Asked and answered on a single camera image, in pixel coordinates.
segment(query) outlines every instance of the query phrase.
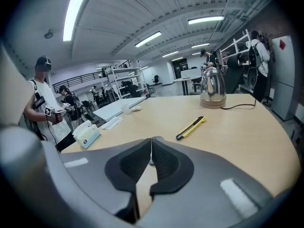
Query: stainless steel kettle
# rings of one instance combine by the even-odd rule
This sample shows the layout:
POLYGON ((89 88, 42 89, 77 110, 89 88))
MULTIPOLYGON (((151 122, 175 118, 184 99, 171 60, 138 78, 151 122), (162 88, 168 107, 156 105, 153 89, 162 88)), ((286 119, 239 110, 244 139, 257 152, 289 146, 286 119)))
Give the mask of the stainless steel kettle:
POLYGON ((226 103, 224 78, 218 68, 210 67, 203 72, 200 86, 200 105, 217 109, 226 103))

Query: red sticker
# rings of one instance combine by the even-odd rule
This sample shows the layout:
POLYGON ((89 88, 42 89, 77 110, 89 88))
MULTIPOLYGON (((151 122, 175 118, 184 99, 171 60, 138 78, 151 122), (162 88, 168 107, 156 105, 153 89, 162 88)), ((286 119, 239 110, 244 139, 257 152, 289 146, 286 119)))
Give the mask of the red sticker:
POLYGON ((284 41, 280 40, 280 48, 283 51, 285 48, 286 44, 284 43, 284 41))

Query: fluorescent light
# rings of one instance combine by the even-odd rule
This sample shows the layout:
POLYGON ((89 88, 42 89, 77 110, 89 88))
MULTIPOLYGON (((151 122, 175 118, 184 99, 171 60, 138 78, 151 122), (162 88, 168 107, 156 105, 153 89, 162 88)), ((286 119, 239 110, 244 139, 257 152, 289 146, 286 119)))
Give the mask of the fluorescent light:
POLYGON ((211 17, 204 17, 204 18, 197 18, 197 19, 189 19, 188 24, 196 24, 201 22, 209 22, 209 21, 219 21, 223 20, 224 16, 211 16, 211 17))
POLYGON ((175 52, 169 53, 169 54, 164 55, 164 56, 162 56, 162 57, 167 57, 167 56, 170 56, 170 55, 175 54, 175 53, 178 53, 178 51, 175 51, 175 52))
POLYGON ((171 60, 172 62, 173 61, 176 61, 176 60, 180 60, 180 59, 182 59, 183 57, 179 57, 179 58, 177 58, 177 59, 173 59, 173 60, 171 60))
POLYGON ((153 40, 154 38, 156 38, 160 35, 161 35, 161 32, 158 31, 158 32, 154 33, 153 35, 150 35, 146 39, 142 40, 141 42, 137 43, 135 46, 138 48, 138 47, 142 46, 143 44, 146 44, 148 41, 153 40))
POLYGON ((66 12, 65 28, 63 30, 63 41, 72 39, 73 29, 77 13, 83 0, 70 0, 66 12))
POLYGON ((206 44, 200 44, 200 45, 192 46, 191 48, 204 47, 204 46, 208 46, 208 45, 210 45, 210 43, 206 43, 206 44))

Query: white refrigerator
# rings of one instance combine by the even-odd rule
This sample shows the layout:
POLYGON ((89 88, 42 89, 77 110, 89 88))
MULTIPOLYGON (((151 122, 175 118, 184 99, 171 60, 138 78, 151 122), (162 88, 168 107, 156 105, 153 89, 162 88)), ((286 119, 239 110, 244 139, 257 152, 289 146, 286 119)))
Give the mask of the white refrigerator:
POLYGON ((291 36, 275 38, 272 43, 275 53, 275 93, 271 110, 286 121, 294 117, 298 105, 302 75, 301 51, 291 36))

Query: box of tissues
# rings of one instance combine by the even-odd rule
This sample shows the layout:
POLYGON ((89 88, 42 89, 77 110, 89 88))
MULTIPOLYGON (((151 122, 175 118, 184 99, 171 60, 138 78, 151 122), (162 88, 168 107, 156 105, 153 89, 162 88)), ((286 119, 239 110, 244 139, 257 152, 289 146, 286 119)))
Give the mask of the box of tissues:
POLYGON ((87 149, 98 136, 100 132, 95 124, 91 124, 89 120, 79 125, 73 132, 73 137, 81 147, 87 149))

